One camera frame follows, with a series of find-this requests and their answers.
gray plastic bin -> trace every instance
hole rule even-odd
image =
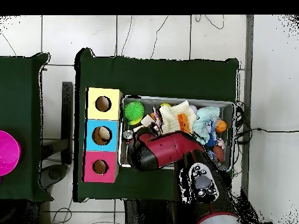
[[[187,100],[189,104],[195,105],[198,109],[202,107],[219,107],[220,118],[227,123],[227,129],[222,133],[217,133],[217,136],[222,138],[225,143],[225,158],[221,163],[223,169],[230,171],[234,164],[234,137],[235,137],[235,121],[236,121],[236,105],[233,102],[227,101],[212,101],[212,100],[194,100],[194,99],[177,99],[177,98],[162,98],[162,97],[149,97],[149,96],[124,96],[121,101],[121,109],[129,103],[138,101],[141,102],[145,108],[145,114],[151,114],[152,108],[156,109],[162,103],[169,103],[171,106],[180,104]],[[121,114],[120,119],[120,139],[119,139],[119,164],[124,167],[130,167],[127,161],[127,144],[123,138],[123,132],[132,130],[133,128],[141,125],[128,125],[128,120],[125,118],[124,113]],[[163,169],[173,169],[173,164],[165,166]]]

table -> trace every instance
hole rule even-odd
[[[115,183],[81,181],[86,87],[120,89],[124,95],[234,102],[238,60],[191,61],[93,57],[83,48],[76,56],[74,201],[85,198],[174,200],[173,170],[146,173],[121,167]]]
[[[0,57],[0,130],[10,133],[22,148],[16,168],[4,176],[0,200],[51,201],[39,186],[41,111],[39,73],[48,54],[31,58]]]

green spiky ball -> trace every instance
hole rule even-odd
[[[138,101],[130,102],[124,107],[124,115],[130,121],[142,118],[144,115],[144,106]]]

yellow block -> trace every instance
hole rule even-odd
[[[118,120],[122,92],[119,89],[89,87],[87,118],[91,120]]]

white cloth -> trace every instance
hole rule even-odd
[[[160,107],[159,110],[163,121],[162,124],[163,134],[174,132],[174,131],[180,131],[178,115],[182,113],[187,115],[189,128],[192,131],[192,126],[196,120],[196,115],[192,110],[192,108],[189,106],[189,102],[187,100],[174,107],[162,106]]]

